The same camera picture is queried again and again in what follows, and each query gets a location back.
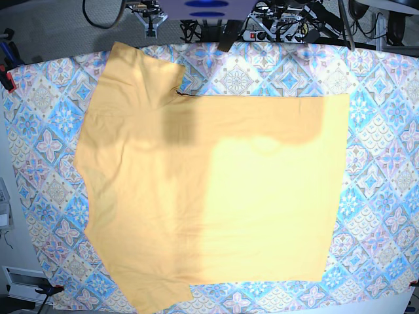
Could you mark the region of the yellow T-shirt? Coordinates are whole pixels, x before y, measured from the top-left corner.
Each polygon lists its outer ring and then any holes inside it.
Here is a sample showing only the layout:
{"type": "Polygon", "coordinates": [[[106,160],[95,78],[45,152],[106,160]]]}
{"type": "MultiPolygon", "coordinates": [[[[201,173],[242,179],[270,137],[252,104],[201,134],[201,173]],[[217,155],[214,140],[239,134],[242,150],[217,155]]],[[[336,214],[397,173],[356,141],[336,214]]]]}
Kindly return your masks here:
{"type": "Polygon", "coordinates": [[[113,281],[139,313],[193,285],[320,281],[349,95],[190,96],[184,72],[115,43],[84,116],[85,234],[113,281]]]}

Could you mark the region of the white power strip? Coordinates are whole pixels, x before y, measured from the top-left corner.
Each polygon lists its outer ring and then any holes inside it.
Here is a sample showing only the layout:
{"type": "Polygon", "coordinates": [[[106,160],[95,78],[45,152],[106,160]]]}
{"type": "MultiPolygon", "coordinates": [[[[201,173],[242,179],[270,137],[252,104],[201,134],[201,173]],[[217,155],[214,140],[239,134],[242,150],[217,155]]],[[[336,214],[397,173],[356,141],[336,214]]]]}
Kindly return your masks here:
{"type": "Polygon", "coordinates": [[[271,37],[265,31],[245,30],[242,33],[242,40],[245,42],[272,42],[272,43],[305,43],[300,33],[281,36],[280,39],[271,37]]]}

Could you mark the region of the patterned tile tablecloth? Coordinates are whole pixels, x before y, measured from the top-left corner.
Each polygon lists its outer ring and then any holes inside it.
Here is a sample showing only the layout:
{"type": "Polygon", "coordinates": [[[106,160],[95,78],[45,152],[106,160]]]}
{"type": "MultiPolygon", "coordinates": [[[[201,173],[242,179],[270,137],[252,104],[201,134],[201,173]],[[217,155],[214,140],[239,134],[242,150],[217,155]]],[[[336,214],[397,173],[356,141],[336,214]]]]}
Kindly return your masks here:
{"type": "MultiPolygon", "coordinates": [[[[179,63],[181,91],[240,96],[350,95],[346,169],[338,218],[319,283],[195,286],[168,313],[269,313],[384,302],[418,278],[418,60],[398,54],[312,45],[237,43],[148,46],[179,63]]],[[[86,190],[73,167],[82,116],[108,54],[95,52],[15,69],[1,91],[1,194],[15,225],[2,231],[1,258],[36,262],[65,287],[58,310],[131,313],[132,306],[83,236],[86,190]]]]}

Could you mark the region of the orange clamp bottom left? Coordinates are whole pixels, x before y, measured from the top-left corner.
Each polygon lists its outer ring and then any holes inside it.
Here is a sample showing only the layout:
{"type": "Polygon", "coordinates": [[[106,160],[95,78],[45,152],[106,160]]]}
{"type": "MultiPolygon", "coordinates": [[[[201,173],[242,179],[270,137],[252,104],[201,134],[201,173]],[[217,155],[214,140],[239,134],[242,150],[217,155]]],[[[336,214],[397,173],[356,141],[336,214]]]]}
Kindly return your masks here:
{"type": "Polygon", "coordinates": [[[39,285],[35,291],[39,294],[44,294],[46,296],[53,296],[55,294],[61,293],[64,291],[62,286],[51,286],[51,285],[39,285]]]}

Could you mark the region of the red table clamp left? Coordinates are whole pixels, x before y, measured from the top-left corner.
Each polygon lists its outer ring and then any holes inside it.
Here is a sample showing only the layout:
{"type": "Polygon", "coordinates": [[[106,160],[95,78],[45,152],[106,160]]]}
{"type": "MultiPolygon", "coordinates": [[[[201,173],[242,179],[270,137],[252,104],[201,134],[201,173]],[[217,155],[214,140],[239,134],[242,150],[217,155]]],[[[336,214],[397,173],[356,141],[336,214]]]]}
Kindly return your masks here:
{"type": "Polygon", "coordinates": [[[12,75],[6,70],[4,65],[0,65],[0,80],[1,85],[9,92],[12,93],[16,90],[16,84],[12,75]]]}

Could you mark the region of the white tray bottom left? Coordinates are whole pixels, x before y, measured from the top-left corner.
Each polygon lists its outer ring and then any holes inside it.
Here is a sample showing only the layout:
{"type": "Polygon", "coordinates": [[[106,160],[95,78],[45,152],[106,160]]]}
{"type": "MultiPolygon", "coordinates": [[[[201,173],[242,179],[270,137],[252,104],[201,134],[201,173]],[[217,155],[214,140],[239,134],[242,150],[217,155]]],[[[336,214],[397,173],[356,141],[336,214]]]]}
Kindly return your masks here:
{"type": "Polygon", "coordinates": [[[42,271],[28,270],[1,266],[6,278],[8,296],[19,300],[25,300],[41,304],[45,295],[36,292],[41,285],[49,285],[50,282],[42,271]]]}

